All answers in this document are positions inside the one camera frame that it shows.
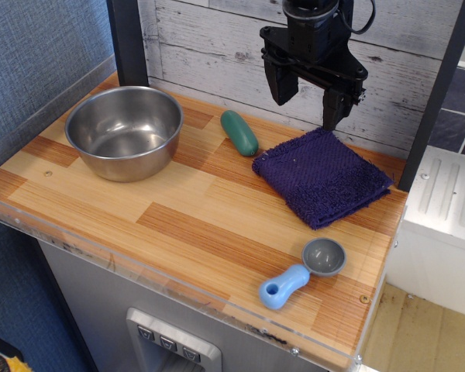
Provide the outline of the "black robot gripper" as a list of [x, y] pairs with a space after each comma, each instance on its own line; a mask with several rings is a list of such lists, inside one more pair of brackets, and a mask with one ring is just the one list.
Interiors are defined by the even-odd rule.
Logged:
[[325, 89], [323, 129], [335, 130], [363, 98], [366, 68], [351, 54], [353, 1], [283, 1], [285, 27], [265, 26], [262, 58], [270, 93], [284, 105], [298, 93], [298, 79]]

